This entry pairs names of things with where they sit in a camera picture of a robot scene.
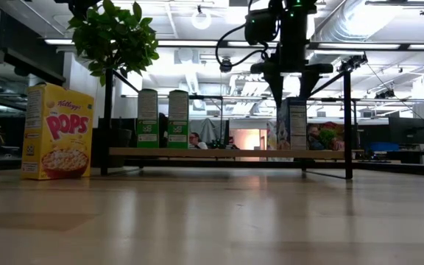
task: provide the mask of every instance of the cereal box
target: cereal box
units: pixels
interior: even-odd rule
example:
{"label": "cereal box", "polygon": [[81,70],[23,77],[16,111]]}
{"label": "cereal box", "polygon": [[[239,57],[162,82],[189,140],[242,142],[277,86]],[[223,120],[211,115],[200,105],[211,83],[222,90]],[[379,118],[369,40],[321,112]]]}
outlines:
{"label": "cereal box", "polygon": [[94,100],[49,83],[28,88],[22,177],[90,174]]}

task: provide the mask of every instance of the ceiling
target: ceiling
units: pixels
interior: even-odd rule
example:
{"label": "ceiling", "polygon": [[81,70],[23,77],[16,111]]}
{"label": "ceiling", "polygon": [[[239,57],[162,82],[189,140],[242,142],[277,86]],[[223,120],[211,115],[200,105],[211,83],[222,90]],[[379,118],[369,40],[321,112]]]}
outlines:
{"label": "ceiling", "polygon": [[[117,0],[114,2],[116,5],[127,9],[131,5],[127,3],[132,1]],[[157,31],[159,39],[218,40],[228,30],[243,23],[242,18],[247,13],[246,1],[241,1],[240,7],[229,7],[228,0],[198,1],[197,3],[202,5],[202,10],[211,14],[211,25],[207,29],[201,30],[194,27],[191,23],[191,17],[197,10],[196,4],[192,1],[138,2],[142,6],[143,16],[153,18],[152,28]],[[319,29],[318,25],[339,6],[341,0],[319,0],[319,2],[324,4],[318,5],[318,13],[314,18],[317,29]],[[267,6],[267,0],[259,0],[253,4],[252,9],[265,6]],[[1,0],[0,8],[26,24],[43,38],[71,37],[71,32],[66,30],[68,20],[72,17],[67,4],[55,4],[54,0],[37,0],[33,2]],[[364,14],[364,11],[369,7],[362,6],[361,8]],[[381,20],[384,16],[390,15],[393,17],[392,19],[387,19],[388,22],[386,24],[367,36],[364,41],[424,43],[424,15],[420,15],[422,9],[422,7],[400,7],[396,13],[379,13],[376,11],[374,13],[376,15],[371,18],[368,18],[367,15],[357,17],[360,20],[359,22],[362,21],[361,23],[364,27],[368,27],[367,25],[370,25],[371,21]],[[228,39],[244,40],[243,30],[233,33]],[[233,68],[231,73],[223,74],[220,72],[219,65],[215,60],[198,60],[191,70],[190,67],[180,67],[178,64],[174,64],[174,53],[177,50],[178,48],[158,49],[160,59],[147,69],[148,73],[144,75],[143,88],[178,88],[181,82],[186,83],[186,80],[189,81],[187,79],[188,75],[194,72],[199,87],[202,84],[215,84],[217,85],[216,88],[218,88],[217,93],[224,93],[218,84],[229,86],[230,79],[235,79],[236,75],[240,74],[241,71],[248,71],[251,64],[259,61],[258,56],[253,56],[242,65]],[[194,50],[201,57],[214,54],[214,49],[202,48]],[[249,49],[220,49],[219,55],[221,57],[230,57],[233,63],[249,52]],[[367,52],[367,57],[372,69],[382,81],[393,81],[392,84],[396,93],[397,91],[400,91],[400,93],[409,92],[413,81],[424,75],[424,52]],[[336,65],[345,56],[330,58]],[[322,78],[317,87],[328,81],[332,76],[329,75]],[[367,66],[354,71],[352,74],[352,89],[355,95],[353,97],[363,97],[367,95],[367,91],[380,90],[381,81],[379,78]],[[315,96],[338,96],[341,93],[341,89],[342,82],[335,82]]]}

